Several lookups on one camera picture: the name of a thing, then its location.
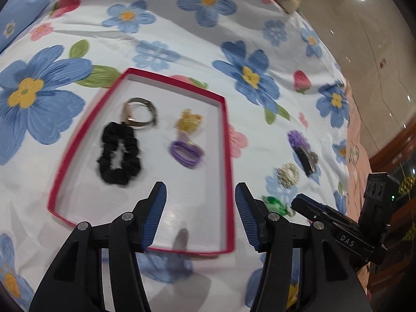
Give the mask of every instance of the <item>beige marble floor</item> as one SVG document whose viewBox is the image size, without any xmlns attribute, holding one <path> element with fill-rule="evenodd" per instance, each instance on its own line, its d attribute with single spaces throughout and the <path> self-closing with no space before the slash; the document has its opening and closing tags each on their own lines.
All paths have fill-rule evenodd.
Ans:
<svg viewBox="0 0 416 312">
<path fill-rule="evenodd" d="M 416 40 L 392 0 L 302 0 L 300 11 L 351 84 L 372 157 L 416 113 Z"/>
</svg>

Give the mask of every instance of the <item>pink flower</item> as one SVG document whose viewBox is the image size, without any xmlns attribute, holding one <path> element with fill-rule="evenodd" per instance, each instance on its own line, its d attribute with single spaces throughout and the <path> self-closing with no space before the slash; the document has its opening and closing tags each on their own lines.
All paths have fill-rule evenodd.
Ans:
<svg viewBox="0 0 416 312">
<path fill-rule="evenodd" d="M 299 119 L 299 122 L 300 122 L 300 123 L 302 123 L 302 124 L 303 124 L 303 126 L 304 126 L 306 129 L 308 129 L 308 127 L 309 127 L 309 123 L 308 123 L 308 121 L 306 120 L 305 115 L 304 115 L 303 113 L 299 113 L 299 117 L 298 117 L 298 119 Z"/>
<path fill-rule="evenodd" d="M 241 149 L 248 145 L 247 137 L 242 133 L 236 132 L 232 125 L 228 125 L 228 134 L 230 135 L 230 154 L 234 158 L 241 156 Z"/>
<path fill-rule="evenodd" d="M 57 18 L 62 16 L 69 11 L 77 9 L 80 4 L 81 0 L 58 0 L 58 2 L 54 4 L 49 17 Z"/>
<path fill-rule="evenodd" d="M 40 26 L 36 27 L 35 29 L 31 30 L 29 32 L 30 35 L 30 39 L 32 41 L 37 41 L 39 40 L 42 36 L 45 36 L 47 34 L 50 34 L 51 32 L 53 32 L 54 29 L 53 27 L 51 27 L 51 23 L 44 23 L 41 24 Z"/>
</svg>

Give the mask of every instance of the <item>blue flower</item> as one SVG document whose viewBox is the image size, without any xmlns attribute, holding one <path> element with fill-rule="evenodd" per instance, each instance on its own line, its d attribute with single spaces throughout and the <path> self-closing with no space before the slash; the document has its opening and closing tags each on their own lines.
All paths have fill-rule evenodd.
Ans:
<svg viewBox="0 0 416 312">
<path fill-rule="evenodd" d="M 284 23 L 280 20 L 268 20 L 264 23 L 262 30 L 263 37 L 270 41 L 272 46 L 278 47 L 280 42 L 285 42 L 288 40 L 288 35 L 284 30 Z"/>
<path fill-rule="evenodd" d="M 293 159 L 295 160 L 296 164 L 303 170 L 302 163 L 300 162 L 299 157 L 296 155 L 295 152 L 293 153 Z M 321 169 L 319 165 L 316 165 L 316 171 L 313 174 L 311 174 L 309 178 L 312 179 L 318 185 L 321 185 L 319 181 L 320 176 L 321 176 Z"/>
<path fill-rule="evenodd" d="M 276 169 L 273 169 L 273 177 L 266 177 L 266 190 L 270 195 L 279 199 L 283 204 L 287 204 L 289 207 L 292 204 L 292 200 L 298 194 L 296 186 L 291 186 L 290 189 L 287 189 L 279 183 Z"/>
<path fill-rule="evenodd" d="M 348 101 L 345 97 L 341 81 L 336 81 L 335 84 L 325 84 L 320 87 L 318 91 L 324 95 L 316 102 L 316 109 L 319 110 L 321 117 L 326 117 L 331 114 L 332 128 L 340 128 L 344 124 L 344 119 L 349 121 L 349 107 Z"/>
<path fill-rule="evenodd" d="M 15 61 L 0 72 L 0 165 L 19 150 L 26 130 L 41 144 L 55 143 L 84 108 L 79 96 L 56 89 L 89 76 L 91 61 L 55 62 L 63 51 L 61 45 L 45 48 L 29 63 Z"/>
<path fill-rule="evenodd" d="M 303 25 L 305 26 L 305 28 L 301 29 L 300 35 L 302 36 L 302 40 L 306 42 L 306 56 L 311 57 L 315 55 L 317 58 L 321 58 L 321 40 L 319 39 L 318 35 L 315 33 L 313 29 L 309 28 L 305 23 Z"/>
<path fill-rule="evenodd" d="M 161 71 L 169 69 L 168 62 L 175 62 L 180 59 L 180 55 L 173 50 L 169 50 L 167 44 L 160 41 L 140 41 L 136 45 L 136 52 L 139 54 L 133 57 L 133 62 L 136 63 L 137 68 L 150 68 L 154 71 Z"/>
<path fill-rule="evenodd" d="M 218 15 L 231 15 L 237 10 L 232 0 L 178 0 L 176 5 L 184 11 L 196 11 L 195 20 L 200 26 L 213 27 Z"/>
<path fill-rule="evenodd" d="M 266 253 L 262 253 L 260 256 L 260 260 L 262 263 L 265 261 Z M 259 268 L 254 270 L 251 274 L 250 278 L 247 281 L 247 286 L 245 290 L 245 305 L 247 307 L 251 307 L 253 305 L 254 298 L 257 293 L 257 288 L 259 286 L 261 272 L 263 268 Z M 300 249 L 296 248 L 293 249 L 292 253 L 292 273 L 290 276 L 290 284 L 292 286 L 296 286 L 299 282 L 299 274 L 300 274 Z"/>
<path fill-rule="evenodd" d="M 101 22 L 101 26 L 115 27 L 123 33 L 137 33 L 140 24 L 151 24 L 155 22 L 155 15 L 147 10 L 146 1 L 139 0 L 126 7 L 123 4 L 115 4 L 107 9 L 111 17 Z"/>
<path fill-rule="evenodd" d="M 334 198 L 335 198 L 336 209 L 340 213 L 346 214 L 347 213 L 347 201 L 346 201 L 345 196 L 342 196 L 337 190 L 334 192 Z"/>
<path fill-rule="evenodd" d="M 193 273 L 192 262 L 173 252 L 146 251 L 136 253 L 140 273 L 157 282 L 173 284 Z"/>
<path fill-rule="evenodd" d="M 221 45 L 228 62 L 216 60 L 213 67 L 230 76 L 237 82 L 236 91 L 242 93 L 251 103 L 261 104 L 277 114 L 277 104 L 274 100 L 280 96 L 279 87 L 265 71 L 269 67 L 269 58 L 263 50 L 256 50 L 247 59 L 245 58 L 245 43 L 224 42 Z"/>
<path fill-rule="evenodd" d="M 339 144 L 332 144 L 332 150 L 336 154 L 336 161 L 347 165 L 347 140 L 342 140 Z"/>
<path fill-rule="evenodd" d="M 0 282 L 14 301 L 27 312 L 34 292 L 28 282 L 16 273 L 13 242 L 4 233 L 0 236 Z"/>
</svg>

